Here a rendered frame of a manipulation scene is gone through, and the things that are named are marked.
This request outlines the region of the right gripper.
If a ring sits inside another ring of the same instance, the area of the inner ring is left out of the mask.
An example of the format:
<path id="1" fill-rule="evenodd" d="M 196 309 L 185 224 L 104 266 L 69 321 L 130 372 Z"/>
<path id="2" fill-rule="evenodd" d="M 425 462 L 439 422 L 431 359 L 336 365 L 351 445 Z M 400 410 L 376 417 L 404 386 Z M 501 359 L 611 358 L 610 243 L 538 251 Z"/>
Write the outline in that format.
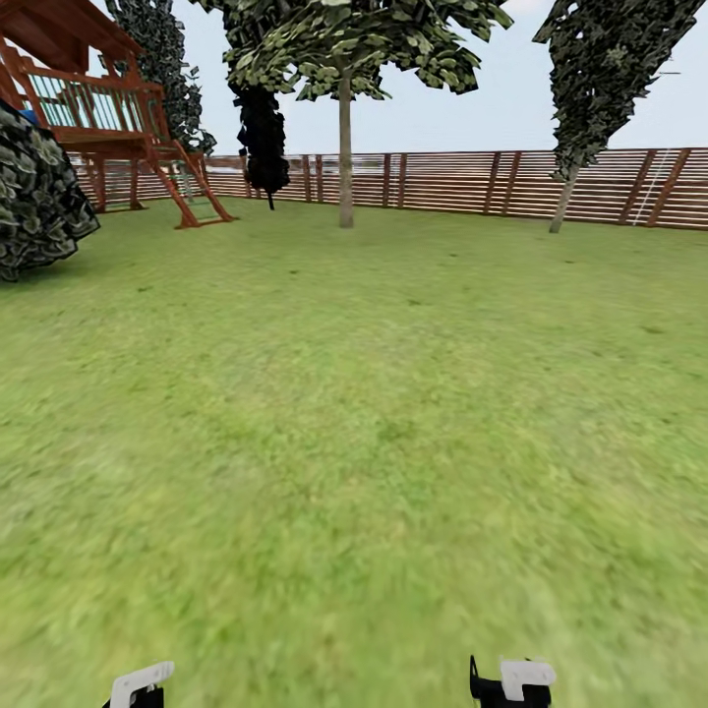
<path id="1" fill-rule="evenodd" d="M 512 701 L 504 697 L 501 681 L 479 678 L 474 656 L 470 659 L 470 690 L 475 699 L 481 700 L 481 708 L 549 708 L 552 704 L 550 689 L 544 684 L 525 684 L 524 701 Z"/>

